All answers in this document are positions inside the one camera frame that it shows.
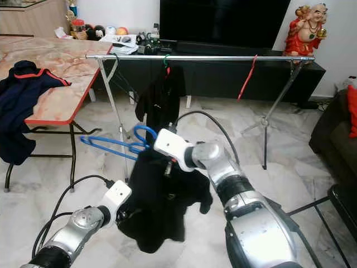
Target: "red table edge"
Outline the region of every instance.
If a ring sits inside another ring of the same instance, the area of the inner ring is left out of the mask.
[[[113,44],[110,46],[109,50],[107,51],[107,54],[109,54],[109,52],[112,49],[112,47],[113,47]],[[68,120],[65,120],[65,121],[52,121],[52,120],[25,119],[25,123],[26,124],[33,124],[33,125],[58,125],[58,126],[69,125],[74,120],[75,116],[77,115],[80,107],[83,104],[83,101],[84,101],[85,97],[88,94],[88,91],[90,90],[91,86],[93,85],[94,80],[97,78],[98,73],[99,73],[99,68],[96,70],[95,74],[93,75],[92,80],[90,81],[87,89],[85,90],[85,92],[84,92],[82,98],[80,99],[77,107],[75,108],[72,116]]]

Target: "television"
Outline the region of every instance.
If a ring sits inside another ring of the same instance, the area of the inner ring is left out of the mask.
[[[290,0],[160,0],[160,39],[271,49]]]

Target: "marble floor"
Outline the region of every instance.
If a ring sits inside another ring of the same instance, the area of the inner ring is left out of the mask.
[[[122,94],[115,94],[117,106],[126,129],[138,121],[134,106]],[[86,101],[76,121],[87,130],[101,127],[99,136],[118,138],[117,124],[107,96],[97,92],[97,101]],[[324,197],[333,185],[328,168],[308,146],[310,133],[321,116],[319,111],[300,110],[282,103],[272,116],[268,131],[268,169],[263,170],[262,129],[256,128],[242,135],[241,131],[257,122],[271,103],[252,100],[193,98],[191,109],[182,100],[181,111],[202,109],[213,115],[227,130],[237,148],[240,163],[253,186],[266,197],[282,204],[290,211]],[[219,129],[207,118],[195,114],[180,121],[178,133],[191,142],[220,141],[227,145]],[[36,153],[69,153],[70,141],[65,135],[29,135],[37,140]],[[99,174],[108,179],[124,178],[125,160],[122,157],[89,147],[76,139],[77,163],[75,177]],[[49,219],[61,192],[69,183],[70,160],[32,159],[15,166],[11,191],[0,192],[0,267],[20,267],[29,261],[33,242]],[[128,160],[129,169],[133,161]],[[3,187],[7,164],[0,162],[0,185]],[[69,193],[60,211],[74,211],[96,205],[105,193],[103,183],[89,179]],[[207,215],[199,213],[194,204],[185,215],[186,240],[183,243],[166,240],[155,254],[141,252],[135,241],[120,233],[115,226],[100,230],[85,246],[73,267],[231,267],[225,249],[225,219],[221,204],[213,192],[214,204]],[[337,234],[342,249],[357,267],[357,244],[342,224],[330,202],[321,204],[321,211]],[[331,238],[314,209],[293,216],[314,248],[323,267],[345,267]],[[58,219],[51,229],[53,234],[63,226],[66,218]],[[302,242],[296,236],[298,260],[305,268],[315,267]]]

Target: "red statue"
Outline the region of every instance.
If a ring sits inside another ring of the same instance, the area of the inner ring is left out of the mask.
[[[327,8],[325,4],[299,7],[295,12],[297,19],[290,23],[286,38],[286,56],[313,56],[313,48],[318,49],[322,39],[326,38],[326,30],[322,25],[326,22]]]

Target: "green hanger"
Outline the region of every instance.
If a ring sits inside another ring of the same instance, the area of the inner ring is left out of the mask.
[[[165,65],[165,68],[167,68],[167,66],[168,66],[168,64],[167,64],[167,62],[166,62],[166,58],[169,56],[169,54],[166,54],[165,55],[165,58],[163,58],[163,63],[164,63],[164,65]]]

